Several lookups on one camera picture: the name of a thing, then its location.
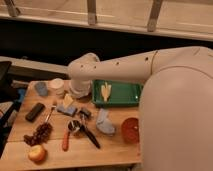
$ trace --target black object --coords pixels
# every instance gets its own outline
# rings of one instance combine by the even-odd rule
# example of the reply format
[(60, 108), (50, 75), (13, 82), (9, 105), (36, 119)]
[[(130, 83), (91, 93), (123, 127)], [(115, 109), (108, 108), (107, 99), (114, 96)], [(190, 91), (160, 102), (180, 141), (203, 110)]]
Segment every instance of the black object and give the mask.
[(87, 119), (90, 119), (92, 116), (92, 113), (85, 107), (82, 107), (81, 110), (79, 111), (80, 114), (83, 114), (84, 116), (87, 117)]
[(88, 52), (97, 54), (103, 61), (156, 49), (183, 46), (213, 48), (212, 41), (21, 21), (12, 17), (0, 19), (0, 37), (4, 40), (0, 42), (0, 56), (27, 56), (28, 60), (64, 66)]
[(17, 100), (20, 97), (18, 90), (11, 86), (12, 78), (9, 77), (8, 71), (11, 68), (11, 61), (0, 62), (0, 102), (12, 101), (12, 105), (7, 109), (0, 119), (0, 157), (5, 143), (10, 133), (11, 126), (5, 125), (14, 110), (18, 111), (21, 103)]
[(42, 103), (36, 103), (31, 111), (25, 116), (25, 119), (29, 122), (33, 122), (44, 108), (45, 106)]
[(13, 101), (20, 96), (17, 89), (11, 86), (12, 79), (8, 77), (11, 65), (10, 61), (0, 62), (0, 102)]
[(68, 124), (68, 128), (73, 133), (77, 133), (81, 128), (81, 123), (78, 120), (71, 120)]
[(97, 147), (97, 148), (101, 148), (98, 140), (95, 138), (95, 135), (84, 125), (81, 125), (81, 131), (83, 131), (87, 137), (92, 141), (92, 143)]

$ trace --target wooden table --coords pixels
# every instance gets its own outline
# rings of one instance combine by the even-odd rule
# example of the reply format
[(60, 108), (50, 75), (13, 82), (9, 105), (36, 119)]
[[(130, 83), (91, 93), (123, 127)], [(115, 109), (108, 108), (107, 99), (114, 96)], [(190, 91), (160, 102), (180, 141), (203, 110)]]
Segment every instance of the wooden table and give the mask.
[[(0, 170), (41, 170), (140, 163), (139, 144), (124, 143), (120, 129), (121, 123), (126, 118), (138, 117), (138, 108), (109, 108), (108, 117), (116, 126), (116, 134), (107, 136), (96, 129), (95, 122), (99, 109), (91, 103), (91, 98), (89, 97), (76, 100), (73, 105), (78, 108), (86, 107), (92, 112), (94, 117), (89, 121), (88, 127), (98, 139), (101, 149), (97, 149), (86, 136), (76, 138), (71, 135), (69, 150), (64, 152), (61, 149), (61, 143), (71, 117), (54, 111), (49, 120), (53, 126), (53, 131), (50, 140), (43, 144), (48, 151), (48, 156), (41, 164), (31, 162), (27, 157), (30, 146), (23, 141), (23, 136), (25, 134), (32, 135), (36, 127), (44, 122), (54, 99), (57, 100), (57, 103), (62, 102), (62, 99), (57, 98), (50, 90), (48, 82), (48, 96), (38, 96), (34, 89), (35, 83), (36, 81), (32, 81), (28, 86), (25, 99), (15, 119), (1, 157)], [(46, 109), (33, 123), (27, 122), (25, 115), (37, 102), (45, 104)]]

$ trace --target dark background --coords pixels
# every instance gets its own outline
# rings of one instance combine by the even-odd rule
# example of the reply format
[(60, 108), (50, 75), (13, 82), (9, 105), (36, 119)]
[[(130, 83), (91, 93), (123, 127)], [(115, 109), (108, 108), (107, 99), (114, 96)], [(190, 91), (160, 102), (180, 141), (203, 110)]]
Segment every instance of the dark background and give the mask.
[(101, 60), (213, 42), (0, 19), (0, 56), (68, 65), (87, 52)]

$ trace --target knife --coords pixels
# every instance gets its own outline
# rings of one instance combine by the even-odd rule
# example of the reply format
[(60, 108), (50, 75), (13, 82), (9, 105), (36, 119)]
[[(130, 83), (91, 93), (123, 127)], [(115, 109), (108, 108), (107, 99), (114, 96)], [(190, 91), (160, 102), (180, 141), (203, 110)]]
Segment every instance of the knife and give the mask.
[(90, 141), (92, 141), (92, 143), (98, 148), (100, 149), (101, 146), (98, 142), (98, 140), (95, 138), (95, 135), (84, 125), (81, 125), (81, 130), (87, 135), (87, 137), (90, 139)]

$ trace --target cup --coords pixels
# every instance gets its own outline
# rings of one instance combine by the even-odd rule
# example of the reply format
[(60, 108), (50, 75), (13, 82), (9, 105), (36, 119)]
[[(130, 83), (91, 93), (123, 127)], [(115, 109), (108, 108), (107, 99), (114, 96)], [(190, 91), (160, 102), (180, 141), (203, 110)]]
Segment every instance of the cup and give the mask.
[(34, 85), (34, 88), (36, 92), (39, 94), (39, 96), (47, 96), (48, 95), (48, 89), (46, 86), (46, 83), (43, 81), (39, 81)]
[(55, 78), (50, 81), (50, 88), (54, 91), (55, 95), (59, 98), (64, 97), (64, 80), (61, 78)]

